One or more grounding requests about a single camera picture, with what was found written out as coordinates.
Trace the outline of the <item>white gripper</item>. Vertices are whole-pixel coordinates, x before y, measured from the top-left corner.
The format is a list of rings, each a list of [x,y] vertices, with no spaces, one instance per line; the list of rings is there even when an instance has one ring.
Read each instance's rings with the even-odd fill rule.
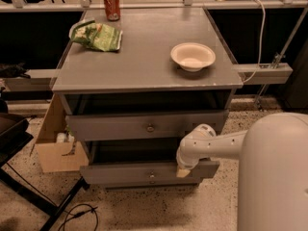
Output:
[[[191,173],[190,169],[194,169],[199,163],[199,155],[179,148],[176,152],[176,161],[179,166],[176,176],[178,178],[185,178]]]

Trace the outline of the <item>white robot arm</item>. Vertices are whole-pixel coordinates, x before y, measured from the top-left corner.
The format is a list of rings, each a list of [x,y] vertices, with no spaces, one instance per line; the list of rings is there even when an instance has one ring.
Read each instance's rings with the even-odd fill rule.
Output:
[[[200,124],[180,141],[177,175],[210,157],[239,161],[237,231],[308,231],[308,115],[267,115],[221,136]]]

